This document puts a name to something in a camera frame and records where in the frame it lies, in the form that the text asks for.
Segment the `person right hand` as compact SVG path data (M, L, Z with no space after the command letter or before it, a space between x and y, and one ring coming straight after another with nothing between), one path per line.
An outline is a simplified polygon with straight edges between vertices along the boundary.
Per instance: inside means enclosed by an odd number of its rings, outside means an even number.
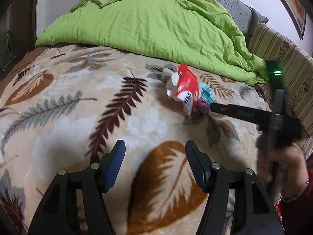
M282 187L282 197L288 202L292 201L298 198L308 186L309 174L303 152L297 144L293 143L291 146L275 149L269 154L265 154L266 139L267 135L264 133L256 143L258 177L266 185L272 181L269 164L277 162L284 166L286 175Z

